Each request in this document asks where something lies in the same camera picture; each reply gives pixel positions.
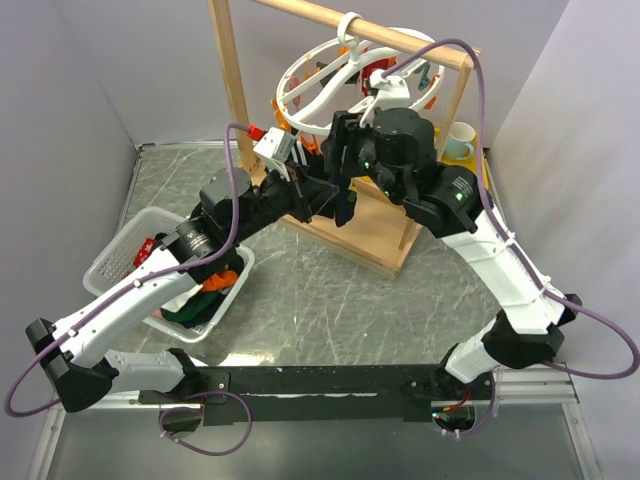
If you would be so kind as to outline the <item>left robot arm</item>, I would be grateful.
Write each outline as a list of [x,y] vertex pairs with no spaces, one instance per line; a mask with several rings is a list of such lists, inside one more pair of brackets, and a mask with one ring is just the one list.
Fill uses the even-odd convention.
[[87,409],[109,393],[151,390],[174,401],[198,389],[197,368],[180,349],[156,354],[115,350],[117,340],[162,305],[203,283],[236,244],[281,217],[309,221],[339,192],[295,167],[260,185],[241,168],[219,171],[199,192],[191,218],[163,238],[143,264],[108,292],[55,323],[37,320],[27,336],[64,409]]

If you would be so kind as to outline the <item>white round clip hanger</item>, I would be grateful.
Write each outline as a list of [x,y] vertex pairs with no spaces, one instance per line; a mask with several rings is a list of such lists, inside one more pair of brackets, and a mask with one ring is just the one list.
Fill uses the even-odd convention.
[[405,80],[411,96],[408,108],[419,112],[433,105],[446,67],[423,58],[403,64],[399,50],[348,31],[361,18],[356,12],[341,15],[333,38],[307,51],[285,70],[271,100],[278,127],[294,135],[328,136],[332,124],[328,109],[351,88],[359,92],[344,109],[360,120],[364,100],[374,93],[369,76],[378,69],[385,71],[384,76]]

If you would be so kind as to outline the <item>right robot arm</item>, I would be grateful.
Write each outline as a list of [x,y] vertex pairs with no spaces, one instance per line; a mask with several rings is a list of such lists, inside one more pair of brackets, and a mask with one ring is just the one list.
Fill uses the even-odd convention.
[[580,299],[525,267],[513,235],[486,188],[469,169],[438,161],[433,124],[409,108],[375,114],[372,125],[346,110],[333,115],[321,145],[325,168],[346,178],[368,176],[406,216],[453,249],[500,305],[480,332],[452,347],[437,375],[439,391],[456,399],[497,367],[522,369],[552,360],[561,326],[577,316]]

